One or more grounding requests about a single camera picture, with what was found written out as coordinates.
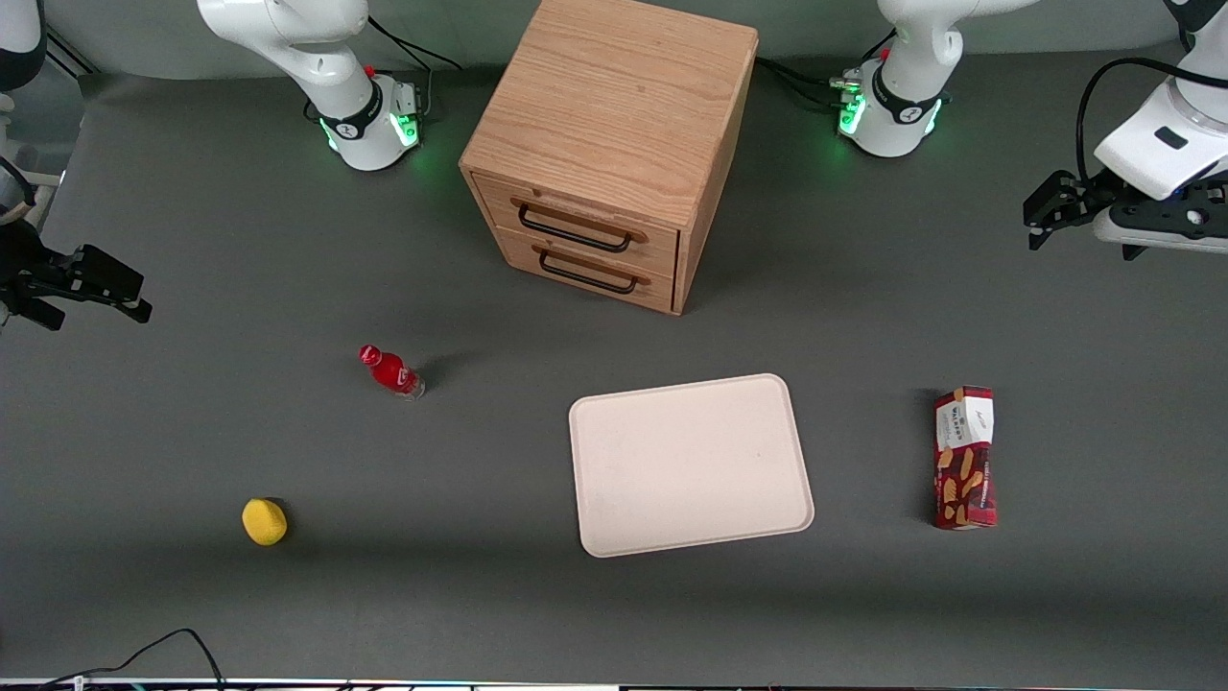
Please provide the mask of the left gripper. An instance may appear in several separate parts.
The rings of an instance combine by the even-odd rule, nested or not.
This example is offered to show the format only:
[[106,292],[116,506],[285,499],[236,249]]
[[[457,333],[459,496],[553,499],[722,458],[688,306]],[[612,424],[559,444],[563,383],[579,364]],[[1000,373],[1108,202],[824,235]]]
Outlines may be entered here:
[[[1089,177],[1052,171],[1047,176],[1047,198],[1027,198],[1023,203],[1027,248],[1040,250],[1057,230],[1093,220],[1097,239],[1120,245],[1122,261],[1135,261],[1149,249],[1227,253],[1226,200],[1113,203],[1113,171]],[[1105,206],[1110,207],[1094,216],[1094,207]]]

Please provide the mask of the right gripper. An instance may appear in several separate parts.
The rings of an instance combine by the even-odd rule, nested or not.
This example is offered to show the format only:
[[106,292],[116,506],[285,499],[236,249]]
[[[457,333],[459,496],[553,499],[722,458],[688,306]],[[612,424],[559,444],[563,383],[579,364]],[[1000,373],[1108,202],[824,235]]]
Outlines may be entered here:
[[154,307],[141,297],[144,275],[96,248],[80,245],[71,255],[49,250],[27,222],[1,227],[2,319],[23,318],[48,331],[60,331],[64,311],[43,301],[48,295],[102,303],[138,323],[149,323]]

